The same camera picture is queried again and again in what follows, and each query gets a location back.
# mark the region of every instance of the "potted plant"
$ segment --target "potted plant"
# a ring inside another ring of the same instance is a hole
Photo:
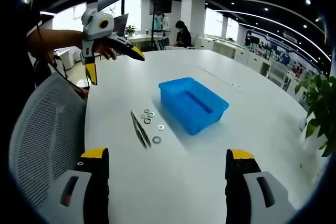
[[[129,37],[132,36],[135,33],[135,26],[129,25],[126,27],[126,35]]]
[[[322,80],[320,75],[301,81],[295,87],[295,94],[301,87],[307,88],[306,102],[309,106],[307,125],[303,134],[305,142],[324,149],[322,157],[336,153],[336,78]]]

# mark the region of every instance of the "blue plastic bin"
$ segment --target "blue plastic bin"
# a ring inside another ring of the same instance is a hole
[[[196,135],[221,119],[229,104],[193,78],[159,84],[161,102],[188,131]]]

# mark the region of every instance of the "ceiling light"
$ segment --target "ceiling light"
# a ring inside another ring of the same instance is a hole
[[[40,14],[56,16],[56,13],[50,13],[50,12],[40,12]]]
[[[301,37],[305,38],[307,41],[309,41],[313,46],[315,46],[329,61],[331,61],[330,57],[318,46],[316,45],[313,41],[311,41],[309,38],[307,38],[305,35],[299,33],[298,31],[294,30],[293,28],[290,28],[282,23],[279,23],[275,20],[272,20],[272,19],[269,19],[269,18],[265,18],[265,17],[261,17],[261,16],[258,16],[258,15],[254,15],[254,14],[251,14],[251,13],[243,13],[243,12],[237,12],[237,11],[234,11],[234,10],[215,10],[216,12],[223,12],[223,13],[236,13],[236,14],[244,14],[244,15],[248,15],[248,16],[252,16],[252,17],[257,17],[257,18],[261,18],[261,19],[265,19],[267,21],[271,21],[273,23],[276,23],[280,26],[283,26],[283,27],[286,27],[288,30],[291,30],[293,31],[294,33],[300,35]]]
[[[293,46],[297,47],[298,49],[300,49],[302,52],[304,52],[304,53],[307,54],[310,58],[312,58],[315,62],[317,62],[317,60],[315,60],[315,58],[314,58],[312,55],[310,55],[309,53],[307,53],[306,51],[304,51],[304,50],[303,50],[302,48],[300,48],[298,45],[294,44],[293,42],[291,42],[291,41],[289,41],[289,40],[287,40],[287,39],[285,39],[285,38],[282,38],[281,36],[279,36],[279,35],[277,35],[277,34],[271,33],[270,31],[261,29],[261,28],[256,27],[256,26],[251,26],[251,25],[247,25],[247,24],[243,24],[243,23],[239,23],[239,24],[240,24],[240,25],[243,25],[243,26],[249,26],[249,27],[257,28],[257,29],[259,29],[259,30],[261,30],[261,31],[264,31],[264,32],[269,33],[269,34],[272,34],[272,35],[274,35],[274,36],[276,36],[276,37],[278,37],[278,38],[280,38],[280,39],[283,39],[283,40],[285,40],[286,42],[288,42],[288,43],[292,44]]]

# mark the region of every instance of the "window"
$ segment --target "window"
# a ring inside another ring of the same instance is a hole
[[[121,15],[121,0],[105,7],[101,10],[104,13],[111,14],[113,17],[118,17]]]
[[[231,18],[228,18],[225,38],[232,38],[237,41],[239,23]]]
[[[215,36],[222,36],[223,16],[209,8],[205,12],[204,33]]]
[[[73,6],[58,13],[52,21],[54,30],[83,31],[81,17],[86,10],[86,3]]]
[[[141,0],[125,0],[125,13],[128,13],[126,25],[141,30]]]

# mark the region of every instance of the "desk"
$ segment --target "desk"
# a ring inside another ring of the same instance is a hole
[[[274,83],[209,50],[146,52],[146,61],[126,56],[97,62],[85,122],[86,149],[110,153],[110,220],[116,224],[224,223],[228,148],[255,155],[300,208],[312,185],[300,169],[299,121],[305,110]],[[160,82],[192,77],[228,101],[222,119],[189,136],[160,103]],[[162,143],[145,150],[130,111],[155,112],[141,125]],[[164,131],[157,131],[164,124]]]
[[[234,59],[263,76],[266,76],[271,66],[269,60],[250,52],[245,47],[218,38],[200,37],[196,48],[211,50],[230,59]]]
[[[162,35],[156,35],[154,34],[154,41],[155,40],[161,40],[163,38]],[[140,50],[144,46],[150,46],[150,41],[152,39],[152,35],[149,34],[137,34],[133,35],[131,37],[128,37],[128,40],[131,41],[136,47],[138,47]]]

